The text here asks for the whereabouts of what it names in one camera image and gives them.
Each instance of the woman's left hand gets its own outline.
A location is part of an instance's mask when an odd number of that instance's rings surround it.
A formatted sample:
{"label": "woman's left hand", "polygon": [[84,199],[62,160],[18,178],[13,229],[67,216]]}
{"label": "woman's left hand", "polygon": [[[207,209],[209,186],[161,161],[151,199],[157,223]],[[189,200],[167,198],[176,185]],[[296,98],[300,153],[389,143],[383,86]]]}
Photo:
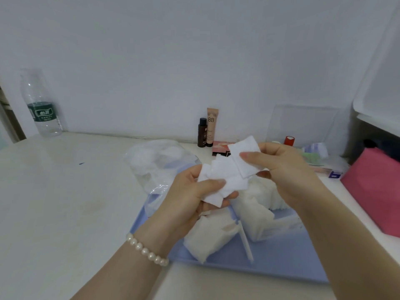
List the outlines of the woman's left hand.
{"label": "woman's left hand", "polygon": [[[166,198],[154,213],[159,223],[164,223],[170,233],[179,240],[195,225],[202,212],[218,209],[218,207],[203,202],[207,195],[220,190],[225,180],[205,180],[196,182],[202,165],[195,165],[179,173],[171,185]],[[223,201],[221,208],[229,205],[229,200],[239,195],[237,191],[231,193]]]}

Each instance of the bottle label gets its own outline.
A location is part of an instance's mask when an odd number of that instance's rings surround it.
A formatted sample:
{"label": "bottle label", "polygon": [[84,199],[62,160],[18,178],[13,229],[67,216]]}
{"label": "bottle label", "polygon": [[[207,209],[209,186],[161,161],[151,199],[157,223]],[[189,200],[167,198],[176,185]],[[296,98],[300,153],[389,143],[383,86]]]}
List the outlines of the bottle label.
{"label": "bottle label", "polygon": [[27,106],[35,122],[51,121],[57,118],[53,104],[51,103],[31,103]]}

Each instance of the desk surface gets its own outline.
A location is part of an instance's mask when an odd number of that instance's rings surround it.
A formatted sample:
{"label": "desk surface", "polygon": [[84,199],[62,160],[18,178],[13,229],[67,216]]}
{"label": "desk surface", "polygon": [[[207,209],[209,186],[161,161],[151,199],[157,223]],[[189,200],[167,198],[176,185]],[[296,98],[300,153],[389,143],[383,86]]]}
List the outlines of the desk surface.
{"label": "desk surface", "polygon": [[[121,246],[146,199],[122,159],[140,141],[64,133],[0,151],[0,299],[69,299]],[[400,263],[400,238],[383,234],[340,181],[321,179]],[[335,299],[326,284],[180,263],[163,270],[152,297]]]}

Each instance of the pink folder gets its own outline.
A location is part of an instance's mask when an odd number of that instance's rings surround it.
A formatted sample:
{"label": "pink folder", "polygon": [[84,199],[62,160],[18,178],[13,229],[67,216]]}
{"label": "pink folder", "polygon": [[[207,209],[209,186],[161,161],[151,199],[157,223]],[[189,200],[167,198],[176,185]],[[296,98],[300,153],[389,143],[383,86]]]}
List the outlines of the pink folder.
{"label": "pink folder", "polygon": [[384,233],[400,237],[399,162],[365,148],[341,181]]}

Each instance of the clear plastic bag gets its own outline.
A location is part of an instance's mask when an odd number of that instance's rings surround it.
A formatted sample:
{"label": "clear plastic bag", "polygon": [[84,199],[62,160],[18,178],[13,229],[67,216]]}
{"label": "clear plastic bag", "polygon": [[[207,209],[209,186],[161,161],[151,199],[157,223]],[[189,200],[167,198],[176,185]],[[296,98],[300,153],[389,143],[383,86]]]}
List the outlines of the clear plastic bag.
{"label": "clear plastic bag", "polygon": [[175,176],[191,166],[201,164],[195,154],[173,140],[153,140],[136,144],[125,153],[124,159],[149,195],[144,203],[148,217],[163,202]]}

